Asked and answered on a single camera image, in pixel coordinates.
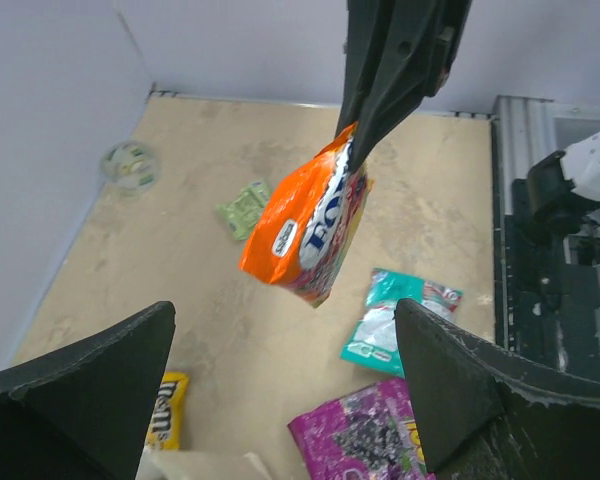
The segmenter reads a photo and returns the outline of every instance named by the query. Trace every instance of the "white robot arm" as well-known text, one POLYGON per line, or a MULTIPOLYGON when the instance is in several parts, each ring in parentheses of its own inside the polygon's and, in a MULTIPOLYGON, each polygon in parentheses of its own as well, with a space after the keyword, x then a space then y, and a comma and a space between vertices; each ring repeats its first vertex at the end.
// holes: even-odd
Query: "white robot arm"
POLYGON ((600 132, 570 145, 561 164, 564 178, 575 185, 574 194, 600 202, 600 132))

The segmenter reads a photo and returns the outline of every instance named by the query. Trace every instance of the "clear plastic container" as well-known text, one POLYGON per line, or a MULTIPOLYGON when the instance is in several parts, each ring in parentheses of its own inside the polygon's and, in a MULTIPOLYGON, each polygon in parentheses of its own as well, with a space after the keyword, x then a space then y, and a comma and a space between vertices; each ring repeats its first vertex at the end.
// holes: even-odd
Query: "clear plastic container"
POLYGON ((119 143, 109 149, 100 161, 107 180, 123 193, 138 195, 157 181, 159 163, 153 150, 134 140, 119 143))

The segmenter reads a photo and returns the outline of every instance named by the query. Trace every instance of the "white wall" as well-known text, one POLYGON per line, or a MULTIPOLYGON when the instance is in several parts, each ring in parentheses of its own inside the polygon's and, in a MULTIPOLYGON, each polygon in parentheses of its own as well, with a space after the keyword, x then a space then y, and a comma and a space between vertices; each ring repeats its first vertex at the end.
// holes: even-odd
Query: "white wall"
POLYGON ((109 0, 0 0, 0 368, 150 85, 109 0))
MULTIPOLYGON (((340 103, 346 0, 118 0, 160 87, 340 103)), ((425 109, 498 94, 600 104, 600 0, 474 0, 451 78, 425 109)))
POLYGON ((160 88, 339 103, 346 0, 117 0, 160 88))

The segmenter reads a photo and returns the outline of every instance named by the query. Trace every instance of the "snack package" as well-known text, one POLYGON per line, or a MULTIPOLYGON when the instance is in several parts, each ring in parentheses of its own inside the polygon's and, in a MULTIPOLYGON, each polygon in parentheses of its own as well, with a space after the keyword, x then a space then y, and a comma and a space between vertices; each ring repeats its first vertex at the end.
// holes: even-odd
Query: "snack package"
POLYGON ((278 185, 240 260, 245 272, 314 307, 329 296, 371 187, 364 165, 349 171, 354 127, 278 185))
POLYGON ((374 268, 367 307, 412 298, 436 315, 451 321, 462 299, 462 292, 406 273, 374 268))
POLYGON ((413 275, 375 268, 367 295, 369 308, 342 348, 340 358, 404 377, 394 320, 401 298, 412 298, 440 317, 453 321, 462 292, 413 275))
POLYGON ((406 382, 379 382, 289 424, 311 480, 435 480, 406 382))
POLYGON ((151 415, 145 445, 153 450, 180 450, 184 394, 189 376, 165 372, 151 415))
POLYGON ((246 240, 258 223, 270 196, 267 182, 257 180, 243 188, 233 202, 216 205, 216 212, 229 226, 234 239, 246 240))

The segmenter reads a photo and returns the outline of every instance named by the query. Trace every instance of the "white bag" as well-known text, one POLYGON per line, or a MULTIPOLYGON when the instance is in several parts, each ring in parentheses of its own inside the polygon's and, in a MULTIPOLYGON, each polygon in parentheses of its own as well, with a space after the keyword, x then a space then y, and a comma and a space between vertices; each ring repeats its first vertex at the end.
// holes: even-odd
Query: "white bag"
POLYGON ((272 480, 260 458, 192 451, 145 450, 136 480, 272 480))

